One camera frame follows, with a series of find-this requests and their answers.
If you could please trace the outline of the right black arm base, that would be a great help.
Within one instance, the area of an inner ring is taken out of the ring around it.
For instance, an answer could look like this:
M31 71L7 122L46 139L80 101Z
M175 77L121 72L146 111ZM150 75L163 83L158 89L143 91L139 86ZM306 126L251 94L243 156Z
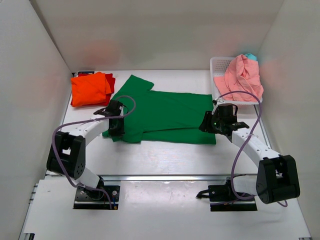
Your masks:
M211 184L198 192L196 199L208 199L211 212L255 212L258 210L254 198L243 200L232 192L231 181L224 184Z

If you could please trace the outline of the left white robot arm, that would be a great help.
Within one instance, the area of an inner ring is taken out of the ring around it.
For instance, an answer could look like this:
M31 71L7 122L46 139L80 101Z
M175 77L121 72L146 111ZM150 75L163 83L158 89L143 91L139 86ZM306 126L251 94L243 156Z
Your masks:
M51 145L46 168L56 174L69 177L75 185L87 188L93 199L104 195L102 178L86 167L86 146L103 132L122 136L124 132L123 103L111 100L107 107L94 112L93 118L77 124L69 132L58 130L54 134L55 144Z

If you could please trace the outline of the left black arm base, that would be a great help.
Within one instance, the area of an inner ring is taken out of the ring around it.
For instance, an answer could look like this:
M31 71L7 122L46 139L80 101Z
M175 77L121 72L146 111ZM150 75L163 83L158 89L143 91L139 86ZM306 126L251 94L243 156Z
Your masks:
M83 187L78 187L75 192L73 209L76 210L118 210L120 199L120 183L118 185L113 183L100 183L102 189L108 193L107 195L102 191L92 191Z

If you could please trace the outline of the green t shirt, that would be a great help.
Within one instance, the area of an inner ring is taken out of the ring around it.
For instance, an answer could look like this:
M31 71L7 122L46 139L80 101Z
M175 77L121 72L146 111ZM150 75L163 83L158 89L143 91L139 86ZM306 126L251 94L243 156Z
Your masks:
M205 112L213 110L211 95L155 91L153 87L153 82L131 75L113 96L134 110L124 118L124 135L113 136L113 142L216 144L214 134L199 130Z

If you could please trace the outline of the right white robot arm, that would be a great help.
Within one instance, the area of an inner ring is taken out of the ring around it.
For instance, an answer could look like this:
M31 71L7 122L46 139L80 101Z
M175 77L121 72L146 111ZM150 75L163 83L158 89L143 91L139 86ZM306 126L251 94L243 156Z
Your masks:
M213 111L206 111L199 130L218 134L239 147L257 166L256 175L231 173L223 185L210 185L197 194L198 199L210 198L223 204L248 201L254 197L264 204L271 204L298 198L301 194L295 159L272 150L251 132L245 122L238 121L238 107L231 103L218 104Z

